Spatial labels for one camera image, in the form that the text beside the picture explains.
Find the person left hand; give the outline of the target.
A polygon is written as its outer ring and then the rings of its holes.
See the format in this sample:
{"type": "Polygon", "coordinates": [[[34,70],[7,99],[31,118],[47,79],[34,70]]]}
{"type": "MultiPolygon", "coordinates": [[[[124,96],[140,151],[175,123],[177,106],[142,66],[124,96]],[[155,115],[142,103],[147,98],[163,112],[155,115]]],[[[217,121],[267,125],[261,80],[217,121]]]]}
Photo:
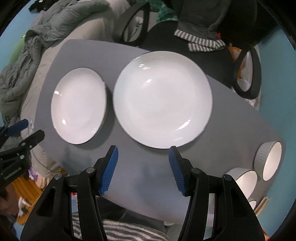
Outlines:
{"type": "Polygon", "coordinates": [[[17,215],[19,212],[18,198],[12,183],[6,187],[6,191],[6,198],[1,197],[1,214],[17,215]]]}

